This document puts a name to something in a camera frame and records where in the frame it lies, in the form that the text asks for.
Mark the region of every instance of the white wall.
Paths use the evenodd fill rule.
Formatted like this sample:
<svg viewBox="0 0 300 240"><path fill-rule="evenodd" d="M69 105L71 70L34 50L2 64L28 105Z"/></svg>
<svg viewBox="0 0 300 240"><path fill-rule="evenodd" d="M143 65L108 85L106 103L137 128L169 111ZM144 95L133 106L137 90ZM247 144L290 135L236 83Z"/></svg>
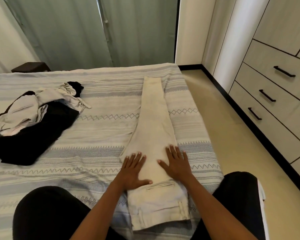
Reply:
<svg viewBox="0 0 300 240"><path fill-rule="evenodd" d="M180 0L177 65L201 64L216 0Z"/></svg>
<svg viewBox="0 0 300 240"><path fill-rule="evenodd" d="M236 0L216 0L202 64L213 75Z"/></svg>
<svg viewBox="0 0 300 240"><path fill-rule="evenodd" d="M40 61L3 0L0 0L0 73L29 61Z"/></svg>
<svg viewBox="0 0 300 240"><path fill-rule="evenodd" d="M236 0L213 77L230 91L269 0Z"/></svg>

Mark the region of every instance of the crumpled beige pants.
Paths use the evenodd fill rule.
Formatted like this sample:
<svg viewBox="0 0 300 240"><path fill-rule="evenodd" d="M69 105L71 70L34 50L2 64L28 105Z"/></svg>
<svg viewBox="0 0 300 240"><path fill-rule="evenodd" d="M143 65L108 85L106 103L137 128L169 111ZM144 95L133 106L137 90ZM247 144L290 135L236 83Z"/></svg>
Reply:
<svg viewBox="0 0 300 240"><path fill-rule="evenodd" d="M128 191L132 230L190 219L188 193L185 187L161 168L157 160L169 164L165 147L176 145L176 137L164 99L160 78L144 78L141 112L135 131L120 155L121 161L132 153L142 152L147 159L139 179L153 181Z"/></svg>

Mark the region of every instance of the person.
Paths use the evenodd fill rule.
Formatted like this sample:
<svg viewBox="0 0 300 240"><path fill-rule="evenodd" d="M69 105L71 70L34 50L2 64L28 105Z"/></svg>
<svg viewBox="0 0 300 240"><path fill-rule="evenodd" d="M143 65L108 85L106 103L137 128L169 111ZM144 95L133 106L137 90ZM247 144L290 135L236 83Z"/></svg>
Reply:
<svg viewBox="0 0 300 240"><path fill-rule="evenodd" d="M171 145L166 152L169 165L158 160L159 165L185 186L201 216L191 239L265 239L256 177L246 172L230 173L211 195L192 174L185 151L181 153ZM110 227L110 222L124 191L152 183L150 179L138 179L145 160L141 153L126 157L91 210L60 187L31 191L16 207L13 239L125 239Z"/></svg>

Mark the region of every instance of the person's right arm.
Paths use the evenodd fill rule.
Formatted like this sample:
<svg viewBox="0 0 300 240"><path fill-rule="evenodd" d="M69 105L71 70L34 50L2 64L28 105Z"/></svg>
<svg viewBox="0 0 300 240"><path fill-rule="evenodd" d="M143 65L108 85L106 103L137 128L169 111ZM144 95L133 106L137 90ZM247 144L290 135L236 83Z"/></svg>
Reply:
<svg viewBox="0 0 300 240"><path fill-rule="evenodd" d="M170 149L167 147L166 152L169 166L161 160L158 160L159 165L170 177L185 186L212 240L256 240L256 237L196 180L185 151L184 159L177 146L176 150L172 145Z"/></svg>

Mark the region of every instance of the black baseboard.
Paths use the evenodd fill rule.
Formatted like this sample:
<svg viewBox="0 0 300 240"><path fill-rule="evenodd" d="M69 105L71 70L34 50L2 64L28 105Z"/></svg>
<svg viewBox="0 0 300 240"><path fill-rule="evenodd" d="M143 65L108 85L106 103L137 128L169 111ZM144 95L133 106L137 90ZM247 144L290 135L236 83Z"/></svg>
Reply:
<svg viewBox="0 0 300 240"><path fill-rule="evenodd" d="M288 161L284 158L284 156L282 156L282 154L275 148L275 146L268 140L268 138L261 132L261 130L252 122L252 120L245 114L245 112L239 107L239 105L237 105L237 103L232 99L232 97L229 96L229 94L223 89L223 87L221 87L221 85L216 81L216 79L214 79L214 77L203 65L201 65L201 70L212 81L212 83L216 86L219 92L224 96L224 98L237 112L237 114L241 117L244 123L249 127L252 133L254 133L254 135L258 138L258 140L265 147L265 149L270 153L270 155L275 159L275 161L279 164L279 166L284 170L284 172L288 175L288 177L300 190L300 175L293 169L293 167L288 163Z"/></svg>
<svg viewBox="0 0 300 240"><path fill-rule="evenodd" d="M178 67L179 67L180 71L184 71L184 70L201 70L203 65L202 64L179 65Z"/></svg>

